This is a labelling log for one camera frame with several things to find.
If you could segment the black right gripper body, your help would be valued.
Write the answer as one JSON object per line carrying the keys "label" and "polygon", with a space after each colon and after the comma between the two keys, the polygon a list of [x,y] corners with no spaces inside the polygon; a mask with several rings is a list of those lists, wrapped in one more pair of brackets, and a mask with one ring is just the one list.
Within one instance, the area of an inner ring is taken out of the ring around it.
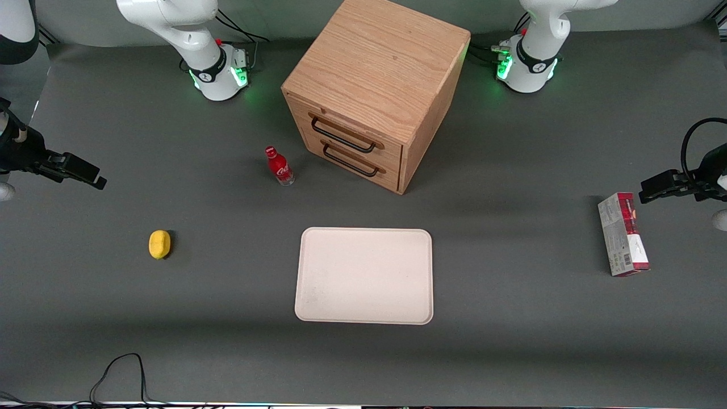
{"label": "black right gripper body", "polygon": [[50,156],[40,132],[28,127],[27,137],[22,143],[15,141],[18,135],[19,129],[16,126],[7,126],[2,132],[2,173],[34,168],[38,163],[46,161]]}

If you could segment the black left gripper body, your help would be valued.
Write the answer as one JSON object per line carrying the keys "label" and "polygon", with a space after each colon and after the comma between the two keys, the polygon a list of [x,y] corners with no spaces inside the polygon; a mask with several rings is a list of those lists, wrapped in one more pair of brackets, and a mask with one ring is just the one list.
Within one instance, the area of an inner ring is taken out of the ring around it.
{"label": "black left gripper body", "polygon": [[726,145],[720,145],[702,158],[694,171],[694,181],[699,189],[694,194],[697,202],[716,199],[726,202],[725,191]]}

